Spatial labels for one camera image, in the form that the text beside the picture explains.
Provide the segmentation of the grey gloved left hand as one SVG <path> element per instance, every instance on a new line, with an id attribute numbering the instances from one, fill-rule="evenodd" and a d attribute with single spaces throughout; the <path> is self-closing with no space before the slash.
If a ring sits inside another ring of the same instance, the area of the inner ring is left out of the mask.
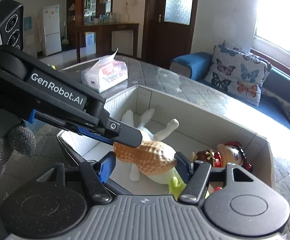
<path id="1" fill-rule="evenodd" d="M 35 135 L 25 125 L 12 128 L 6 137 L 0 138 L 0 176 L 14 151 L 31 157 L 35 152 Z"/>

